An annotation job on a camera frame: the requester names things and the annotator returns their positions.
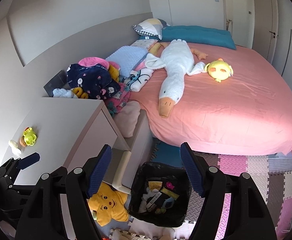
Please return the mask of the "pink fleece blanket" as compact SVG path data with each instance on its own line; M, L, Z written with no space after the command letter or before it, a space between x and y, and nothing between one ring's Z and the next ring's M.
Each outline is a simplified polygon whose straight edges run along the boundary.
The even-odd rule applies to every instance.
M78 62L78 64L83 66L83 67L92 67L92 66L95 66L97 64L100 64L106 70L108 70L109 66L110 66L108 61L106 61L105 59L99 58L99 57L86 57L84 59L81 59Z

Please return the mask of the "yellow patterned paper box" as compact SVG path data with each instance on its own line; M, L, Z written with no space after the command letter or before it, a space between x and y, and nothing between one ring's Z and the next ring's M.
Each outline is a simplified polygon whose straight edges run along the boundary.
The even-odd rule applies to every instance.
M149 189L151 191L157 190L159 191L162 188L162 182L161 181L149 181Z

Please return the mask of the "teal long pillow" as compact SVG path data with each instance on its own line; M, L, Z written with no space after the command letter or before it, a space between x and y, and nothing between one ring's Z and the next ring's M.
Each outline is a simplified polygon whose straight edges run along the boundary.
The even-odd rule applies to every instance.
M155 36L149 36L149 38L162 42L181 39L188 43L207 44L236 50L235 42L229 31L196 25L169 26L162 30L161 40Z

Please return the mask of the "teal cream toy dish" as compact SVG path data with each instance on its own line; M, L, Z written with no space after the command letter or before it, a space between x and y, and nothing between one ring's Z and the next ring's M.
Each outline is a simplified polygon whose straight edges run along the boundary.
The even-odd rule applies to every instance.
M167 209L170 209L171 207L173 207L174 202L175 202L175 199L174 199L173 197L169 197L169 198L167 198L167 199L164 201L162 207L161 207L160 209L158 209L157 211L160 212L160 213L165 213L165 211L166 211Z

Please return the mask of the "foam puzzle floor mat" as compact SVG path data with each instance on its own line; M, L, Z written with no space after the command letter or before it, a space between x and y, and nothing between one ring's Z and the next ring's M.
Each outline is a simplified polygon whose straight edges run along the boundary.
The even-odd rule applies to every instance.
M292 223L292 158L276 155L237 156L197 152L210 166L235 176L247 172L252 176L273 220L278 239L283 239ZM152 146L132 152L125 168L122 185L130 188L136 171L146 161L182 167L179 148L154 139Z

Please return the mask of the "yellow star plush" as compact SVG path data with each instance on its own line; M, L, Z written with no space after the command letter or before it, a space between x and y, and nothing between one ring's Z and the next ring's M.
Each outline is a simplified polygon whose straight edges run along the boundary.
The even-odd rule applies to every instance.
M129 214L125 208L125 203L128 200L128 194L113 190L111 187L102 182L99 190L89 200L88 205L96 222L100 226L106 226L111 220L118 222L127 222Z

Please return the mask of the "patterned square pillow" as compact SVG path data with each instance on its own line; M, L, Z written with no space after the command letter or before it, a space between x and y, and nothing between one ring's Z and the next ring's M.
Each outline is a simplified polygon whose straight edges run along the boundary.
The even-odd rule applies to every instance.
M162 30L170 25L158 18L149 18L139 24L133 25L134 31L143 37L156 37L162 39Z

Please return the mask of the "wardrobe doors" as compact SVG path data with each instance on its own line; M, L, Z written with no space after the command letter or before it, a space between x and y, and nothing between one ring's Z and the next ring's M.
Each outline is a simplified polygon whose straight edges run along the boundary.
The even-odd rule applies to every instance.
M149 0L153 15L171 25L224 29L235 44L270 62L292 90L290 0Z

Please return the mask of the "black wall switch panel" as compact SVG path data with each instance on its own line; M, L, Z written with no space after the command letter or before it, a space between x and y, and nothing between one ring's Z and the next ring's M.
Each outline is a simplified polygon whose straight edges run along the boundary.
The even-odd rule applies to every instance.
M59 71L51 80L44 85L44 90L49 97L53 97L53 90L56 88L63 88L67 83L66 71Z

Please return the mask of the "lime green plastic toy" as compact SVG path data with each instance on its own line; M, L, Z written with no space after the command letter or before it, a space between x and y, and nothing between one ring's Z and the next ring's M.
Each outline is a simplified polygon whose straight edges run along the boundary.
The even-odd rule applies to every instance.
M23 131L23 142L26 146L33 146L37 141L37 135L32 127L27 127Z

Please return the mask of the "black trash bin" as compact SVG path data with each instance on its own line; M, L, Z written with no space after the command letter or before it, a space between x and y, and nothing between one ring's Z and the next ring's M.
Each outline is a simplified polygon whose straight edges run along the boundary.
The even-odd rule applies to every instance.
M175 186L173 190L168 190L177 193L179 197L173 207L167 209L165 213L157 210L169 196L161 193L162 188L159 191L151 191L149 181L161 181L162 188L167 182ZM183 224L186 217L191 191L192 187L185 169L163 163L143 163L132 184L128 213L136 219L156 226L177 228Z

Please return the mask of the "light blue small cloth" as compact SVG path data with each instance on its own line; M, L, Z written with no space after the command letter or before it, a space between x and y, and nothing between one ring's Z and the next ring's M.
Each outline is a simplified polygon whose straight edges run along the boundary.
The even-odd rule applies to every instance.
M75 94L71 90L64 88L55 88L53 90L54 98L74 98Z

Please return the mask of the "grey bedside desk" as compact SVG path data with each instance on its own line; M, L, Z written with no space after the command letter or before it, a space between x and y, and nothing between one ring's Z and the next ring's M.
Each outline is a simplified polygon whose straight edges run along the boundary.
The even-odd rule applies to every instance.
M125 138L102 100L40 98L12 139L19 141L27 127L34 129L37 141L22 148L21 157L37 152L40 160L19 172L17 185L34 185L43 173L61 166L68 171L82 167L108 144L112 159L103 181L128 193L139 166L151 155L152 135L145 111L138 117L133 136Z

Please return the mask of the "floral pink blanket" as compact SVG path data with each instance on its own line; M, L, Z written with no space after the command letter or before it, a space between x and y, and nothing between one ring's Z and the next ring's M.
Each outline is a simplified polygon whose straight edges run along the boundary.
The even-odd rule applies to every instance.
M114 96L104 101L112 117L118 114L128 103L131 94L129 87L126 84L119 83L119 85L121 87L120 90Z

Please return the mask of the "yellow blue snack wrapper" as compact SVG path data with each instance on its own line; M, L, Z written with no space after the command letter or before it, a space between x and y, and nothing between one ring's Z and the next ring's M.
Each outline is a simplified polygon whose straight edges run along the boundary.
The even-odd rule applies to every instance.
M165 187L161 189L161 193L168 195L169 197L173 198L174 200L176 200L179 197L179 195L177 193L174 193L174 192L166 189Z

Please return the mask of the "light blue blanket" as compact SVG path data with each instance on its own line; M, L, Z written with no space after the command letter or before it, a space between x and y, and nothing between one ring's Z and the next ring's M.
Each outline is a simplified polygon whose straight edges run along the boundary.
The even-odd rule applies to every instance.
M106 61L115 62L120 66L120 75L129 77L130 72L146 58L148 51L136 46L122 46L109 57Z

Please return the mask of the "pink bed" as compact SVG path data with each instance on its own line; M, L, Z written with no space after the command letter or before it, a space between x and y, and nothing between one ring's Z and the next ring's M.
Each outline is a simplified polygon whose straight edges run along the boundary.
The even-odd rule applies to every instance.
M187 142L195 151L230 155L292 153L292 91L276 69L252 49L191 44L207 62L224 59L232 77L185 77L185 89L168 118L158 113L164 69L130 99L146 111L152 133L167 144Z

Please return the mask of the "yellow chick plush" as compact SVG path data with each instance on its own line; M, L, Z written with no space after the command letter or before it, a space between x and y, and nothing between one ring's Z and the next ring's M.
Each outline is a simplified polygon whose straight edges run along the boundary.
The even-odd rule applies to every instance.
M234 74L231 65L229 65L221 58L208 63L204 67L204 72L208 73L215 81L219 83L228 79Z

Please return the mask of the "brown capybara plush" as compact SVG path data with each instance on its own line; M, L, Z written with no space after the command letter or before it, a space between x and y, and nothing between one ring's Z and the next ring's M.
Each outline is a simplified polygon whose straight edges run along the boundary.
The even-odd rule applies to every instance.
M20 142L21 146L23 146L23 147L26 147L26 146L27 146L27 145L26 145L26 142L25 142L25 140L24 140L24 137L20 137L19 142Z

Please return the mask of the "white cartoon cloth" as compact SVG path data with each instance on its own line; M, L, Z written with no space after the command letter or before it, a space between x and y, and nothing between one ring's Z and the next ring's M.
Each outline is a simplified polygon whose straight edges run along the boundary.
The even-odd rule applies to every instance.
M150 80L152 74L153 70L149 68L143 68L137 72L132 71L130 76L125 79L124 83L128 86L129 90L139 92Z

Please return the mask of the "navy rabbit blanket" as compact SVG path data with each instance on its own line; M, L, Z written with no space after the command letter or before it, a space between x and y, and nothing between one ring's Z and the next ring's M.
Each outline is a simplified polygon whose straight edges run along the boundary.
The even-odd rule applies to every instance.
M66 74L68 85L71 88L82 88L90 99L106 100L121 90L101 64L84 67L74 63L68 67Z

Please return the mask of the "pink hooded doll toy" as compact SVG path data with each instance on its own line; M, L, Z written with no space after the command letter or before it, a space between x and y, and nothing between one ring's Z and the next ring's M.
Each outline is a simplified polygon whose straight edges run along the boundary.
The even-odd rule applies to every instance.
M171 182L167 182L166 185L165 185L165 187L167 189L170 189L170 190L173 190L175 188L175 186Z

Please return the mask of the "pale pink cushion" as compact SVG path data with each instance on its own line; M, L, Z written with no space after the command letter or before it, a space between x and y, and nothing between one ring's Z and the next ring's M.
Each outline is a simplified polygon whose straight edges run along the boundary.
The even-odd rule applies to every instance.
M113 120L124 138L130 138L134 135L140 111L141 106L137 101L129 101L122 110L114 116Z

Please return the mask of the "white goose plush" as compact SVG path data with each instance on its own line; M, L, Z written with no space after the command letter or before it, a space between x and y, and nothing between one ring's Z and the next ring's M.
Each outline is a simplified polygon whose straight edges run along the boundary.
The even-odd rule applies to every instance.
M173 40L162 51L160 57L149 53L146 56L145 66L148 69L165 69L167 77L159 91L158 113L162 118L168 118L174 105L184 93L184 77L204 72L205 64L195 63L194 57L205 60L207 54L197 49L191 49L185 40Z

